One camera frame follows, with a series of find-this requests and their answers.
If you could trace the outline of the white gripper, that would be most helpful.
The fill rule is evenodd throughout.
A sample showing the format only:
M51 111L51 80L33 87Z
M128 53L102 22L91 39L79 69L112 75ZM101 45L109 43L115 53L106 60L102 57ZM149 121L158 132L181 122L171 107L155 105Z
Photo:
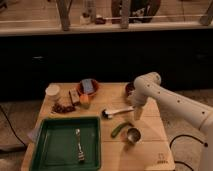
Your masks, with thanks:
M148 97L137 90L133 90L129 96L131 104L134 108L134 120L137 121L141 118L143 113L143 106L146 104Z

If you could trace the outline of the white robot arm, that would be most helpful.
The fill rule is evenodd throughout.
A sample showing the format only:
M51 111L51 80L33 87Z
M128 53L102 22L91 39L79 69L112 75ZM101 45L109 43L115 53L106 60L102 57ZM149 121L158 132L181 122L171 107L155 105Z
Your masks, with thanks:
M201 153L199 171L213 171L213 107L161 87L161 76L157 72L138 76L133 84L130 100L134 119L140 119L148 97L166 105L205 135L206 146Z

